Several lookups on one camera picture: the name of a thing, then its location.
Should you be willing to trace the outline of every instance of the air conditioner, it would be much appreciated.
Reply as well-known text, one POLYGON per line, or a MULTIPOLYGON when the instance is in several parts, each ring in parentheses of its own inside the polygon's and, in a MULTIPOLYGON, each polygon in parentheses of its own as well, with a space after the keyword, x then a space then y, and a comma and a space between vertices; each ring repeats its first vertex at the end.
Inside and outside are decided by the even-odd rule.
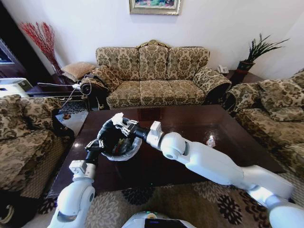
POLYGON ((19 94, 28 97, 26 91, 33 88, 29 81, 22 77, 0 78, 0 97, 19 94))

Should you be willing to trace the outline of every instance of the potted plant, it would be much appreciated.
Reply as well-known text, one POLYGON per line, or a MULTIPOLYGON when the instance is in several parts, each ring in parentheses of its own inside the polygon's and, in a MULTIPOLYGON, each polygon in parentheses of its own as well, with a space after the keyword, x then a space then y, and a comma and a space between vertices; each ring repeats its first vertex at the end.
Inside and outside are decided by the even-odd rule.
POLYGON ((238 68, 236 69, 235 73, 231 77, 233 86, 240 83, 241 81, 243 81, 244 77, 246 76, 248 71, 251 69, 251 67, 255 64, 254 61, 258 57, 260 57, 262 54, 265 54, 268 51, 282 48, 283 46, 278 46, 278 45, 289 40, 289 39, 285 39, 280 42, 271 43, 271 42, 266 41, 269 37, 270 37, 270 35, 267 36, 266 38, 262 38, 262 34, 260 33, 260 40, 258 43, 257 43, 256 39, 253 39, 251 41, 248 58, 239 62, 238 68))

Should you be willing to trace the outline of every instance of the cable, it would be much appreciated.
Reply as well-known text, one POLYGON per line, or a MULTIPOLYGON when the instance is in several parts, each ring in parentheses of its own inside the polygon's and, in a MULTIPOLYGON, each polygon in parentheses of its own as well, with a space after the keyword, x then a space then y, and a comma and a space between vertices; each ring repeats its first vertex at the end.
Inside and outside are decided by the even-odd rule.
POLYGON ((89 96, 90 94, 91 94, 91 92, 92 92, 92 84, 91 84, 91 80, 88 78, 88 80, 89 80, 89 83, 90 83, 90 92, 88 93, 88 94, 85 94, 83 91, 82 91, 82 89, 81 89, 81 80, 78 80, 77 81, 77 83, 76 84, 78 84, 79 85, 79 87, 74 87, 76 84, 74 84, 74 85, 58 85, 58 84, 53 84, 53 83, 42 83, 42 82, 38 82, 37 84, 38 85, 46 85, 46 86, 71 86, 71 87, 73 87, 74 89, 73 89, 73 91, 71 92, 71 94, 70 94, 70 96, 68 97, 68 99, 63 103, 63 105, 62 105, 62 107, 63 106, 65 106, 66 105, 66 103, 69 101, 69 99, 71 98, 71 96, 72 96, 72 94, 75 92, 75 90, 76 89, 78 89, 81 93, 82 93, 82 95, 84 95, 84 96, 89 96))
POLYGON ((42 83, 42 82, 38 82, 38 85, 49 85, 49 86, 73 86, 73 85, 58 85, 58 84, 52 84, 52 83, 42 83))
POLYGON ((74 93, 74 91, 76 90, 77 88, 74 88, 74 90, 71 92, 70 96, 68 97, 68 99, 63 103, 62 107, 66 105, 66 103, 69 101, 69 99, 71 98, 72 94, 74 93))

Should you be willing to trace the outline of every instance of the picture frame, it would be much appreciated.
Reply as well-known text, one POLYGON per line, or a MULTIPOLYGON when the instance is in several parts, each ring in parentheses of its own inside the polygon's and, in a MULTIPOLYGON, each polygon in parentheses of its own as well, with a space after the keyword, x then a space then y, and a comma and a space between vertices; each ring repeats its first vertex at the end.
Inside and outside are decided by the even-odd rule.
POLYGON ((129 0, 130 14, 178 15, 181 0, 129 0))

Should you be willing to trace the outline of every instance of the sofa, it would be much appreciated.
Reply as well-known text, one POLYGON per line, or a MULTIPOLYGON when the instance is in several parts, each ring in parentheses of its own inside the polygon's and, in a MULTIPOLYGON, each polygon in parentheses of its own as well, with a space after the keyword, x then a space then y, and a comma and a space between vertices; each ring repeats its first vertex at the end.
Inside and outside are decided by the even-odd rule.
POLYGON ((225 108, 285 167, 304 178, 304 71, 290 79, 239 84, 225 108))
POLYGON ((110 109, 214 103, 231 82, 206 66, 209 56, 204 47, 174 48, 155 40, 138 47, 100 47, 100 69, 82 80, 82 89, 103 93, 110 109))
POLYGON ((74 133, 56 119, 54 98, 10 95, 0 107, 0 227, 19 227, 35 215, 74 133))

